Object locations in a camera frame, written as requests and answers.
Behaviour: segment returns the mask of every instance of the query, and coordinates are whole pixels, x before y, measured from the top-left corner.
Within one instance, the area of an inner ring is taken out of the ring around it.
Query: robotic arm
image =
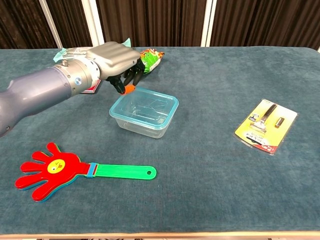
[[[12,80],[0,92],[0,137],[20,120],[36,115],[90,88],[94,79],[110,82],[118,93],[126,94],[133,79],[137,85],[145,66],[140,53],[117,42],[107,42],[89,49],[85,58],[62,60]]]

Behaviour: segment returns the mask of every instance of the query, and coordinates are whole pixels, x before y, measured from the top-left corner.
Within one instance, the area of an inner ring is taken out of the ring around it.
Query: smiley face sticker
[[[61,172],[62,169],[64,169],[65,165],[66,165],[66,162],[64,160],[56,159],[56,160],[50,162],[47,170],[50,174],[57,174],[57,173]]]

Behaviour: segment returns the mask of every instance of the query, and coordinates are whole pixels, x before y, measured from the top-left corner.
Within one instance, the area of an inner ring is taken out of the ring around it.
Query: background curtain
[[[104,40],[133,47],[200,46],[206,0],[96,0]]]
[[[47,0],[64,48],[93,46],[81,0]]]
[[[0,0],[0,48],[57,48],[38,0]]]
[[[210,46],[320,46],[319,0],[218,0]]]

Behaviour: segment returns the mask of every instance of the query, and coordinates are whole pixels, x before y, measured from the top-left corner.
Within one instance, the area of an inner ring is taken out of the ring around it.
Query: toy clapper
[[[152,180],[157,175],[156,169],[152,166],[81,162],[76,154],[61,152],[53,142],[47,144],[47,149],[52,156],[41,151],[34,152],[32,158],[41,163],[24,162],[20,169],[27,175],[18,178],[15,182],[15,186],[22,190],[41,185],[32,193],[32,198],[36,202],[44,202],[57,190],[69,185],[80,176]]]

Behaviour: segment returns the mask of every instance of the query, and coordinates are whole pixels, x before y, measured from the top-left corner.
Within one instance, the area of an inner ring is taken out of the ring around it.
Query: green snack bag
[[[145,66],[144,74],[148,74],[155,69],[160,61],[161,58],[165,55],[163,51],[157,51],[154,48],[148,48],[140,53],[140,58]]]

